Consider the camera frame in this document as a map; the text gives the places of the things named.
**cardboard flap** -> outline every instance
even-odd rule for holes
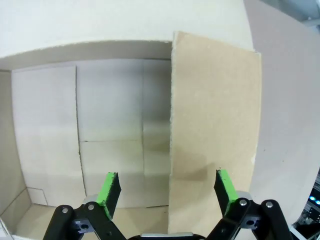
[[[260,54],[184,32],[172,51],[169,232],[207,236],[222,214],[214,191],[226,169],[248,191],[261,112]]]

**bolt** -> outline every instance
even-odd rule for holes
[[[273,207],[273,204],[270,201],[267,201],[265,205],[266,205],[267,208],[272,208]]]
[[[244,199],[242,199],[242,200],[240,200],[240,205],[241,206],[245,206],[245,205],[247,205],[247,201],[246,200],[244,200]]]

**white cardboard wall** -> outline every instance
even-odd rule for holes
[[[11,74],[0,72],[0,215],[26,188],[12,114]]]
[[[66,47],[72,49],[78,43],[100,41],[113,42],[113,46],[117,41],[129,41],[125,48],[117,48],[115,54],[118,58],[119,55],[134,58],[137,56],[129,55],[130,41],[142,41],[144,45],[148,45],[148,41],[172,41],[173,32],[177,30],[225,40],[246,49],[253,47],[242,0],[135,0],[130,4],[114,0],[81,0],[76,4],[73,0],[1,1],[0,16],[0,69],[10,59],[14,59],[10,65],[16,69],[20,60],[15,55],[20,53],[68,44],[71,45]],[[85,45],[81,49],[64,51],[60,56],[62,59],[55,62],[76,60],[69,58],[79,50],[88,50]],[[52,50],[41,56],[33,52],[33,57],[25,59],[24,66],[20,67],[53,63],[57,49]],[[147,53],[143,47],[139,50]],[[97,59],[97,56],[85,51],[77,60],[87,59]]]
[[[43,190],[50,206],[78,207],[85,189],[79,157],[76,68],[13,73],[12,105],[26,186]]]
[[[169,204],[171,62],[143,61],[143,156],[146,206]]]
[[[36,203],[40,205],[48,205],[43,189],[27,187],[27,190],[32,203]]]
[[[14,232],[31,205],[16,145],[11,74],[0,72],[0,218]]]
[[[76,64],[80,142],[141,141],[142,63],[112,59]]]
[[[118,207],[168,204],[171,65],[166,60],[79,61],[77,111],[87,195],[119,172]]]

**black metal bracket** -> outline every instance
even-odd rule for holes
[[[100,240],[126,240],[117,226],[95,201],[73,209],[58,206],[51,218],[43,240],[81,240],[85,233],[95,232]]]
[[[240,229],[251,229],[257,240],[292,240],[281,208],[275,200],[261,205],[238,198],[206,240],[233,240]]]

